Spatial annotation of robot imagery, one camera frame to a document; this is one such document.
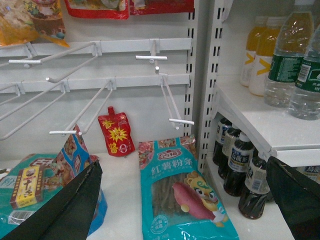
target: yellow drink bottle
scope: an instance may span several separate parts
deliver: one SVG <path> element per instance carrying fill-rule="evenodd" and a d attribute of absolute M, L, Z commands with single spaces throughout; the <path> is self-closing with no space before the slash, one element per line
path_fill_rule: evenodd
<path fill-rule="evenodd" d="M 249 91 L 253 95 L 263 96 L 265 80 L 268 77 L 277 37 L 286 17 L 268 17 L 266 30 L 261 34 L 255 53 L 253 68 L 249 80 Z"/>
<path fill-rule="evenodd" d="M 249 32 L 246 40 L 244 63 L 240 77 L 240 83 L 245 87 L 249 86 L 258 40 L 260 35 L 266 30 L 267 19 L 268 17 L 266 16 L 256 16 L 254 20 L 254 27 Z"/>

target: water bottle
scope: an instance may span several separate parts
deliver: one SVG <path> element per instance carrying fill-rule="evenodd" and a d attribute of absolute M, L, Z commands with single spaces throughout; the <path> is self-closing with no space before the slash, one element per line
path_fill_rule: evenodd
<path fill-rule="evenodd" d="M 264 86 L 264 102 L 270 106 L 289 106 L 304 54 L 314 32 L 311 13 L 314 2 L 295 0 L 293 12 L 281 27 Z"/>
<path fill-rule="evenodd" d="M 320 26 L 307 47 L 288 111 L 299 119 L 320 119 Z"/>

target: white shelf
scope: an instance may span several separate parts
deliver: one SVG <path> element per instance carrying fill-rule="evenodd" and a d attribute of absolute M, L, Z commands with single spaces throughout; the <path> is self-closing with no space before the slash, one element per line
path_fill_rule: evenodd
<path fill-rule="evenodd" d="M 212 117 L 222 114 L 244 131 L 258 151 L 291 167 L 320 165 L 320 120 L 307 121 L 249 93 L 238 75 L 220 75 L 214 86 Z"/>
<path fill-rule="evenodd" d="M 224 180 L 218 175 L 218 166 L 213 163 L 212 159 L 206 160 L 204 177 L 219 195 L 240 240 L 294 240 L 274 201 L 265 204 L 263 214 L 259 219 L 248 219 L 242 216 L 238 209 L 240 197 L 231 196 L 224 191 Z"/>

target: product label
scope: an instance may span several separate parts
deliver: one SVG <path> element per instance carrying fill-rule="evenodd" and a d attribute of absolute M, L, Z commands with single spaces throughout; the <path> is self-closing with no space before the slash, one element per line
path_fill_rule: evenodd
<path fill-rule="evenodd" d="M 235 144 L 235 141 L 239 139 L 239 137 L 232 136 L 228 132 L 225 133 L 224 144 L 222 147 L 222 153 L 229 157 L 231 154 L 232 146 Z"/>
<path fill-rule="evenodd" d="M 252 159 L 254 150 L 241 150 L 233 146 L 231 154 L 228 159 L 228 166 L 238 172 L 246 173 L 249 165 L 249 161 Z"/>
<path fill-rule="evenodd" d="M 268 78 L 279 83 L 296 82 L 303 59 L 273 55 Z"/>
<path fill-rule="evenodd" d="M 320 62 L 304 59 L 295 86 L 310 92 L 320 93 Z"/>
<path fill-rule="evenodd" d="M 252 94 L 259 96 L 264 95 L 265 81 L 270 71 L 271 62 L 271 56 L 255 56 L 249 83 L 249 90 Z"/>
<path fill-rule="evenodd" d="M 320 166 L 300 166 L 296 170 L 313 181 L 317 181 L 318 174 L 320 172 Z"/>
<path fill-rule="evenodd" d="M 230 126 L 225 125 L 221 122 L 218 123 L 218 126 L 216 128 L 216 137 L 215 140 L 220 143 L 221 145 L 225 142 L 225 135 L 226 131 L 230 128 Z"/>
<path fill-rule="evenodd" d="M 244 65 L 241 72 L 240 83 L 244 86 L 249 86 L 249 81 L 251 77 L 251 72 L 254 66 L 254 60 L 256 56 L 256 51 L 245 51 Z"/>
<path fill-rule="evenodd" d="M 250 161 L 244 184 L 246 187 L 256 194 L 267 194 L 270 192 L 270 188 L 267 182 L 267 171 L 255 166 L 252 161 Z"/>

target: cartoon character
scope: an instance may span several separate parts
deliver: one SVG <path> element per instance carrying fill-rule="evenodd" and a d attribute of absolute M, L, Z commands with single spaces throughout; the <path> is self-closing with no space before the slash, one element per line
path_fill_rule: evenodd
<path fill-rule="evenodd" d="M 218 208 L 219 200 L 215 195 L 214 190 L 206 183 L 203 177 L 201 177 L 196 171 L 188 173 L 184 179 L 184 183 L 188 184 L 196 193 L 200 196 L 203 205 L 210 210 L 215 216 L 212 221 L 217 227 L 223 227 L 223 222 L 226 222 L 229 218 L 227 214 L 222 213 L 223 208 Z"/>

